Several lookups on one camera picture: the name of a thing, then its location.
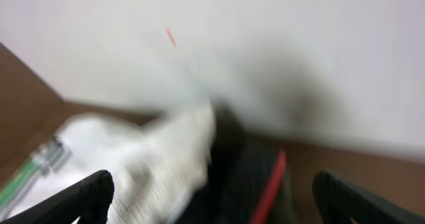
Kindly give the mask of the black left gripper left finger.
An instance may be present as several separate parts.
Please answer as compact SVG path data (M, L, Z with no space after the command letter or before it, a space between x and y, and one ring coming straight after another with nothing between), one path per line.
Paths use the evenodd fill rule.
M112 175L100 170L1 224L106 224L113 197Z

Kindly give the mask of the white t-shirt with green print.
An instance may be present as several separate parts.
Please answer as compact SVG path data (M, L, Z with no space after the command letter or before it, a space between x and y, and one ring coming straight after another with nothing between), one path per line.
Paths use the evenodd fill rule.
M2 189L1 219L104 169L115 187L109 223L172 223L207 182L215 130L209 102L142 126L97 113L72 116Z

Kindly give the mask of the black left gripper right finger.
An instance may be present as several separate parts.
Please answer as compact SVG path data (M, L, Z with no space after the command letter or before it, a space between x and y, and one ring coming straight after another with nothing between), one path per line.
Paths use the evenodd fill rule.
M312 183L324 224L424 224L424 218L330 171Z

